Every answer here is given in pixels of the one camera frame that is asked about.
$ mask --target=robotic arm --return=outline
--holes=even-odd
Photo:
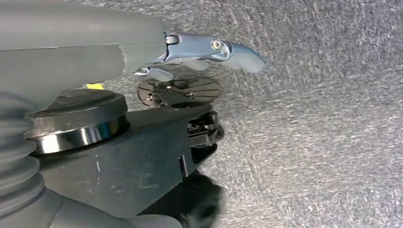
[[[121,76],[163,72],[163,64],[203,70],[209,63],[258,72],[252,49],[216,37],[170,32],[156,18],[61,2],[0,2],[0,227],[181,227],[170,217],[121,219],[50,191],[24,140],[24,115],[64,89]]]

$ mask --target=yellow label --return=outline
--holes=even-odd
[[[87,84],[88,89],[104,89],[102,84]]]

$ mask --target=screw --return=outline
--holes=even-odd
[[[175,36],[167,36],[165,38],[165,41],[167,44],[176,44],[178,42],[178,38],[176,38]]]
[[[152,95],[152,94],[148,94],[147,97],[146,97],[146,100],[147,100],[147,101],[153,101],[153,100],[154,100],[153,95]]]
[[[185,96],[187,96],[187,97],[190,98],[190,99],[194,99],[195,96],[196,96],[196,94],[195,94],[194,92],[189,91],[189,92],[187,92],[187,93],[185,94]]]
[[[221,41],[214,39],[211,41],[211,48],[213,50],[219,50],[221,48]]]

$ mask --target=metal disc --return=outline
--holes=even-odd
[[[187,92],[188,96],[195,101],[212,102],[221,94],[220,86],[206,77],[174,80],[170,82],[145,81],[139,85],[137,94],[144,105],[153,106],[152,93],[157,93],[158,91],[175,91],[173,88]]]
[[[25,137],[37,143],[35,155],[71,150],[125,131],[126,112],[122,94],[95,89],[65,91],[49,108],[26,116],[34,128]]]

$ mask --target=gray plastic housing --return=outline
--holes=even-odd
[[[163,30],[159,19],[113,9],[0,1],[0,228],[181,227],[161,216],[118,219],[48,190],[23,136],[32,128],[24,116],[61,90],[129,75],[164,54]]]

